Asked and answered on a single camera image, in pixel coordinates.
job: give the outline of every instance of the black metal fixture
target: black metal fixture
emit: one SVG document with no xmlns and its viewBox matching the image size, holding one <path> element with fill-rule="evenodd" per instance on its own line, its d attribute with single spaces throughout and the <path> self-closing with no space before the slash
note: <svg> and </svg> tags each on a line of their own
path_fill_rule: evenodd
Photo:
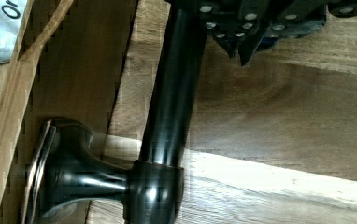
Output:
<svg viewBox="0 0 357 224">
<path fill-rule="evenodd" d="M 88 153 L 92 133 L 71 119 L 51 119 L 36 147 L 21 223 L 55 223 L 81 200 L 124 206 L 126 223 L 174 223 L 184 190 L 181 160 L 207 35 L 242 65 L 281 38 L 320 30 L 326 8 L 357 16 L 357 1 L 177 0 L 172 3 L 140 156 L 122 169 Z"/>
</svg>

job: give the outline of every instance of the metal stand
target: metal stand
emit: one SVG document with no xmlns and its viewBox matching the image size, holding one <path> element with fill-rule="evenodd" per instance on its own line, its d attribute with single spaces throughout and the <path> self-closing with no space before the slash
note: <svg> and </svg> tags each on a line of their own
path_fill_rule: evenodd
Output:
<svg viewBox="0 0 357 224">
<path fill-rule="evenodd" d="M 49 120 L 36 148 L 21 223 L 55 223 L 75 202 L 122 202 L 126 223 L 174 223 L 184 179 L 180 167 L 206 34 L 172 6 L 139 159 L 130 170 L 88 153 L 91 132 L 70 119 Z"/>
</svg>

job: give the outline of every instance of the wooden floor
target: wooden floor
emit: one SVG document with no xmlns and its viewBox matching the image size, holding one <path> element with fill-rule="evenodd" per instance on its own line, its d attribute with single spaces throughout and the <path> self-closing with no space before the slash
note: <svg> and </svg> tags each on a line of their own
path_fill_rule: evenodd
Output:
<svg viewBox="0 0 357 224">
<path fill-rule="evenodd" d="M 140 141 L 110 136 L 105 152 L 133 161 L 140 146 Z M 354 181 L 192 150 L 185 151 L 183 167 L 185 190 L 178 224 L 357 223 Z M 123 224 L 122 205 L 93 201 L 86 223 Z"/>
<path fill-rule="evenodd" d="M 142 138 L 167 11 L 139 3 L 111 134 Z M 244 69 L 209 40 L 187 148 L 357 180 L 357 18 L 329 19 Z"/>
</svg>

